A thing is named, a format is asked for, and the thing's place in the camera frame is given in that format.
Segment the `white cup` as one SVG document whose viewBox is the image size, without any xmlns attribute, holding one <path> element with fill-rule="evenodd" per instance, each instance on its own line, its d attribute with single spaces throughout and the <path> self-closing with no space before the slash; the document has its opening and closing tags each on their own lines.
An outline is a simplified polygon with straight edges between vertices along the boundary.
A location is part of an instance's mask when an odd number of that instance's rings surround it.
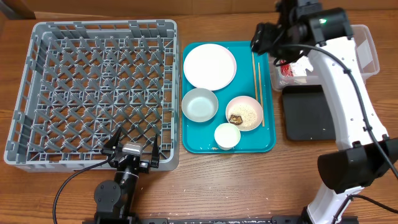
<svg viewBox="0 0 398 224">
<path fill-rule="evenodd" d="M 214 138 L 220 149 L 228 151 L 239 143 L 241 133 L 234 124 L 223 123 L 215 129 Z"/>
</svg>

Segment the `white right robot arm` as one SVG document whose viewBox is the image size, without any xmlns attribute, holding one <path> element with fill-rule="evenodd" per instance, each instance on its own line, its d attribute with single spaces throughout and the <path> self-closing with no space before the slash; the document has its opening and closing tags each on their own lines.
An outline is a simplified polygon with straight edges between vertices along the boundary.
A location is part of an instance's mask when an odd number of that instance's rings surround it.
<svg viewBox="0 0 398 224">
<path fill-rule="evenodd" d="M 397 139 L 389 137 L 369 99 L 345 10 L 325 10 L 318 1 L 279 1 L 275 8 L 278 22 L 257 25 L 251 50 L 274 57 L 276 66 L 309 59 L 321 81 L 338 147 L 319 156 L 322 184 L 297 222 L 341 223 L 365 187 L 395 170 Z"/>
</svg>

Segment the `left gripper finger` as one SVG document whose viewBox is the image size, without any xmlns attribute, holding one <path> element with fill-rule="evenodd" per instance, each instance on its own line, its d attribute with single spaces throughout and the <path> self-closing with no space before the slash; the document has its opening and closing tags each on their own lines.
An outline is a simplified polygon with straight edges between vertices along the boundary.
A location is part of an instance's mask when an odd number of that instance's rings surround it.
<svg viewBox="0 0 398 224">
<path fill-rule="evenodd" d="M 159 167 L 160 156 L 159 156 L 159 147 L 158 147 L 158 135 L 155 135 L 153 148 L 151 153 L 150 167 L 157 169 Z"/>
<path fill-rule="evenodd" d="M 122 133 L 122 128 L 119 127 L 114 135 L 103 145 L 101 153 L 105 156 L 113 156 L 120 151 L 119 140 Z"/>
</svg>

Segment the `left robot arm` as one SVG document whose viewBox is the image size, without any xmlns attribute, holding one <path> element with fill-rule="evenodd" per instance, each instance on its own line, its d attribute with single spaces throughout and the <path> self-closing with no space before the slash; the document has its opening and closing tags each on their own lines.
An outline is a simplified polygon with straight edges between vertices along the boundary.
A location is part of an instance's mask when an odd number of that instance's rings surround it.
<svg viewBox="0 0 398 224">
<path fill-rule="evenodd" d="M 95 189 L 95 223 L 140 223 L 139 217 L 131 212 L 139 174 L 147 174 L 152 168 L 159 167 L 158 135 L 154 137 L 151 159 L 145 161 L 141 159 L 142 144 L 127 142 L 123 146 L 119 145 L 121 133 L 122 129 L 118 128 L 102 149 L 102 154 L 110 158 L 108 164 L 116 172 L 113 180 L 105 180 Z"/>
</svg>

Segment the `white tissue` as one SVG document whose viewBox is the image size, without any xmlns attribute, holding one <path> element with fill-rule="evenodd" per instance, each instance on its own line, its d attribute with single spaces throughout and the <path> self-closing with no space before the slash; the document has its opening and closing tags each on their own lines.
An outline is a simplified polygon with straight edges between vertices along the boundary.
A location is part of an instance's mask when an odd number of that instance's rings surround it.
<svg viewBox="0 0 398 224">
<path fill-rule="evenodd" d="M 296 62 L 291 63 L 290 68 L 294 77 L 307 76 L 308 72 L 313 72 L 313 66 L 306 56 L 303 56 Z"/>
</svg>

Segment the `grey bowl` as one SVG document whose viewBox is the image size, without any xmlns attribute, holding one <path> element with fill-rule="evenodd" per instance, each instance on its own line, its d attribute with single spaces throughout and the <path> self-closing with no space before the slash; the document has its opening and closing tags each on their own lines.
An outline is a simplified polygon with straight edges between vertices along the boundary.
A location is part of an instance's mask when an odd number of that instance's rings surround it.
<svg viewBox="0 0 398 224">
<path fill-rule="evenodd" d="M 189 120 L 204 123 L 212 119 L 218 111 L 216 95 L 205 88 L 194 88 L 182 99 L 182 112 Z"/>
</svg>

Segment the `brown food scrap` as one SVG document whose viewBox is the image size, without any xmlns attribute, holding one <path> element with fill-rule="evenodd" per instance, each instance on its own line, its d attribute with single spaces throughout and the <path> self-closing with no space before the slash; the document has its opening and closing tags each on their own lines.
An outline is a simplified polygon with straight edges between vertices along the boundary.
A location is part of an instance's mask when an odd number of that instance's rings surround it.
<svg viewBox="0 0 398 224">
<path fill-rule="evenodd" d="M 239 126 L 240 124 L 243 123 L 242 117 L 240 115 L 235 115 L 235 114 L 231 114 L 229 119 L 228 119 L 228 121 L 231 124 L 234 124 L 234 125 L 237 125 L 237 126 Z"/>
</svg>

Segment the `red snack wrapper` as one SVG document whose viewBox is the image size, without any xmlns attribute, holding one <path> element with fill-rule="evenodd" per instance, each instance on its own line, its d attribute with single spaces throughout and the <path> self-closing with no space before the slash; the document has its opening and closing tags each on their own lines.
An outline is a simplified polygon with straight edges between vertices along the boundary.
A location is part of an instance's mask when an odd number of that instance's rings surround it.
<svg viewBox="0 0 398 224">
<path fill-rule="evenodd" d="M 294 75 L 292 67 L 289 63 L 287 63 L 285 60 L 280 60 L 279 63 L 281 64 L 280 73 L 283 77 L 292 77 Z"/>
</svg>

